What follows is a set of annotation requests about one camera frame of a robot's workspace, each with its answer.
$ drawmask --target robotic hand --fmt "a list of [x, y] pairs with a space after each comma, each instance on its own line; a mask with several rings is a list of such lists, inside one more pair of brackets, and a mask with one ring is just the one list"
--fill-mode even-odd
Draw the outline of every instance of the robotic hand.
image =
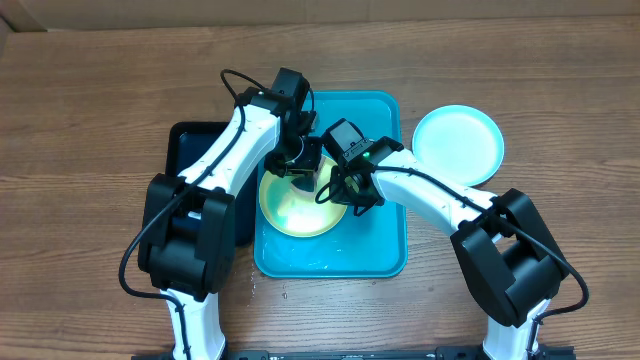
[[[316, 114], [301, 110], [310, 87], [300, 73], [281, 69], [271, 89], [227, 73], [258, 88], [238, 96], [223, 77], [236, 101], [229, 125], [179, 177], [158, 174], [153, 179], [143, 230], [123, 258], [126, 265], [139, 242], [138, 266], [150, 274], [161, 294], [129, 288], [121, 264], [120, 281], [128, 293], [167, 300], [176, 339], [174, 359], [223, 356], [217, 293], [235, 253], [234, 199], [249, 174], [265, 158], [266, 169], [278, 176], [312, 177], [322, 146], [338, 166], [318, 192], [317, 202], [352, 205], [360, 216], [393, 201], [436, 225], [450, 235], [467, 286], [489, 315], [484, 354], [500, 360], [535, 356], [537, 325], [549, 315], [542, 312], [560, 282], [577, 272], [564, 260], [526, 195], [512, 189], [496, 197], [428, 174], [402, 144], [386, 137], [370, 140], [344, 119], [321, 138], [310, 137]], [[514, 233], [518, 241], [501, 254], [494, 243]], [[583, 294], [586, 303], [586, 285]]]

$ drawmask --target round plate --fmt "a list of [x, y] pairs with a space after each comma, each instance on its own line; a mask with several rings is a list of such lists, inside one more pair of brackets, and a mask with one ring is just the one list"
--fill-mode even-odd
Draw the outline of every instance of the round plate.
[[433, 110], [413, 133], [413, 153], [434, 173], [461, 185], [490, 179], [502, 164], [504, 139], [485, 113], [464, 105]]
[[268, 171], [264, 173], [259, 189], [260, 209], [267, 221], [282, 233], [295, 237], [320, 235], [334, 227], [347, 210], [346, 205], [315, 202], [317, 190], [329, 182], [331, 168], [337, 165], [322, 156], [324, 162], [313, 193], [296, 189], [291, 184], [293, 176], [280, 178]]

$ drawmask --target table surface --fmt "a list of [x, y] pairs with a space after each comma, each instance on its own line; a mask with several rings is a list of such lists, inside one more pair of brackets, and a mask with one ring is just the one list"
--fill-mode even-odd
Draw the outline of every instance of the table surface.
[[[12, 34], [0, 58], [0, 357], [171, 348], [166, 305], [127, 296], [116, 278], [169, 129], [229, 119], [221, 69], [270, 83], [286, 66], [316, 90], [391, 93], [405, 144], [438, 106], [490, 114], [506, 156], [484, 189], [529, 194], [592, 292], [585, 309], [546, 321], [542, 341], [636, 358], [639, 44], [640, 17]], [[231, 348], [480, 343], [486, 316], [449, 240], [407, 216], [409, 262], [391, 279], [274, 280], [239, 250], [220, 294]], [[152, 290], [135, 264], [128, 278]], [[552, 306], [578, 297], [565, 281]]]

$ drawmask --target pale yellow plate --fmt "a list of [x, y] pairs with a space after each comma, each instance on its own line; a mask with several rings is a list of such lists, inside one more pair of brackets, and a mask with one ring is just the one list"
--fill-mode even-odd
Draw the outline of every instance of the pale yellow plate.
[[260, 209], [269, 223], [284, 234], [295, 237], [320, 235], [334, 227], [344, 213], [346, 205], [327, 201], [316, 204], [317, 191], [331, 178], [331, 168], [336, 162], [322, 155], [324, 163], [318, 173], [318, 182], [313, 194], [295, 189], [291, 185], [293, 176], [277, 177], [265, 172], [260, 181]]

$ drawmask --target blue tray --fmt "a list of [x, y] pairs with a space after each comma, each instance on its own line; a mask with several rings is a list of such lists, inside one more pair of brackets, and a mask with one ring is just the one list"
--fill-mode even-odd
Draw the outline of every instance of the blue tray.
[[[372, 139], [389, 136], [402, 141], [400, 111], [391, 95], [381, 91], [316, 92], [321, 135], [341, 118], [356, 124]], [[305, 102], [305, 109], [310, 108]], [[264, 166], [258, 166], [258, 186]], [[311, 238], [295, 238], [276, 230], [256, 201], [254, 259], [274, 278], [384, 278], [398, 274], [408, 258], [406, 211], [387, 202], [363, 216], [348, 208], [331, 230]]]

